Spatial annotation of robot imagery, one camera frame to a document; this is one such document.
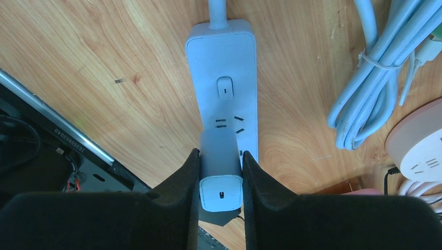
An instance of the white cord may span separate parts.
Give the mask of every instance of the white cord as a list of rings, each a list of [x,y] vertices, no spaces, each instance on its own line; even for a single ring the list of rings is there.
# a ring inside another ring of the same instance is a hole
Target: white cord
[[[442,0],[392,0],[384,32],[377,36],[370,0],[354,0],[362,22],[367,61],[361,53],[360,67],[344,88],[328,115],[336,129],[336,147],[354,150],[391,116],[398,94],[398,75],[404,61],[411,63],[407,87],[418,67],[414,50],[442,23]]]
[[[423,201],[427,202],[429,205],[432,205],[432,208],[435,213],[442,213],[442,206],[441,206],[442,192],[437,194],[423,195],[428,190],[441,184],[442,181],[421,182],[421,181],[412,181],[406,179],[404,183],[401,185],[398,191],[398,195],[420,198]]]
[[[211,30],[222,30],[229,27],[227,22],[226,0],[208,0],[208,12]]]

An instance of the wood grain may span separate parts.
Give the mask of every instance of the wood grain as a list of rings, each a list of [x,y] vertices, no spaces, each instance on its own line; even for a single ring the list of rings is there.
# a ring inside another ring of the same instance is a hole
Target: wood grain
[[[0,2],[0,67],[148,185],[198,147],[202,125],[184,43],[193,25],[208,20],[206,0]],[[228,17],[248,20],[256,35],[263,169],[297,193],[362,174],[378,186],[380,169],[391,162],[388,132],[441,96],[442,59],[420,69],[406,105],[380,131],[357,151],[340,151],[326,116],[364,48],[353,2],[227,3]],[[389,2],[374,4],[382,28]],[[201,226],[230,249],[245,249],[241,220]]]

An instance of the white power adapter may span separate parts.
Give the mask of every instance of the white power adapter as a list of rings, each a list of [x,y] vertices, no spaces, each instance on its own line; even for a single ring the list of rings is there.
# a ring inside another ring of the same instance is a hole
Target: white power adapter
[[[404,118],[385,149],[401,173],[413,181],[442,181],[442,98]]]
[[[232,211],[242,205],[242,170],[235,132],[207,129],[200,138],[200,197],[209,212]]]

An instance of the round power strip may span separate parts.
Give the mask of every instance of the round power strip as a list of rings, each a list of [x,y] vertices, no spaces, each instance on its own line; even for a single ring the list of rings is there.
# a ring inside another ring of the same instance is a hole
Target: round power strip
[[[401,173],[414,181],[442,181],[442,98],[405,117],[385,149]]]

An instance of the power strip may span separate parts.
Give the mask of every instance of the power strip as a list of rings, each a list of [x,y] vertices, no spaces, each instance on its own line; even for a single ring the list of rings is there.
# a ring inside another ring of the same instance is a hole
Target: power strip
[[[256,40],[245,20],[195,25],[186,53],[204,129],[231,128],[238,153],[258,160]]]
[[[401,173],[413,181],[442,181],[442,98],[403,119],[385,149]]]

